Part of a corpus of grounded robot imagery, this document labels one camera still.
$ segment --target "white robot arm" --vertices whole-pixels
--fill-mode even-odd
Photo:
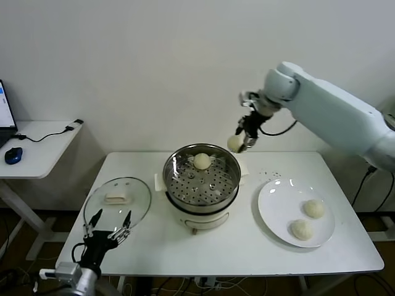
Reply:
[[[297,65],[279,64],[268,72],[263,89],[242,92],[239,99],[252,112],[239,121],[236,135],[244,130],[245,137],[236,152],[252,147],[259,126],[286,107],[297,121],[329,145],[357,154],[377,168],[395,171],[395,132],[388,128],[382,114]]]

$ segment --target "white wall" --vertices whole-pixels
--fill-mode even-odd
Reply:
[[[238,92],[262,87],[282,60],[378,105],[395,93],[394,9],[391,0],[3,1],[0,77],[16,117],[86,122],[48,179],[12,185],[35,208],[78,208],[110,151],[224,146],[246,111]],[[267,129],[291,122],[283,111]],[[317,149],[351,192],[360,176],[344,172],[349,158],[301,125],[255,148]],[[351,163],[362,175],[363,162]]]

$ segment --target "white plate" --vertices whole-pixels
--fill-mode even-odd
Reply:
[[[310,199],[323,202],[323,217],[313,219],[304,213],[303,204]],[[267,183],[259,192],[258,208],[262,219],[274,234],[298,247],[319,247],[331,238],[335,230],[335,218],[325,201],[313,187],[296,179],[276,179]],[[314,230],[311,239],[299,240],[293,236],[289,226],[298,219],[311,223]]]

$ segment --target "glass lid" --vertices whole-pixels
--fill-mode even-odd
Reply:
[[[88,198],[83,210],[84,222],[95,224],[99,218],[94,230],[116,231],[130,217],[131,229],[145,217],[150,205],[151,191],[145,182],[133,177],[113,179]]]

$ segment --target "laptop screen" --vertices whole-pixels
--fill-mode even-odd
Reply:
[[[12,118],[11,109],[6,98],[6,93],[0,81],[0,128],[13,128],[15,121]]]

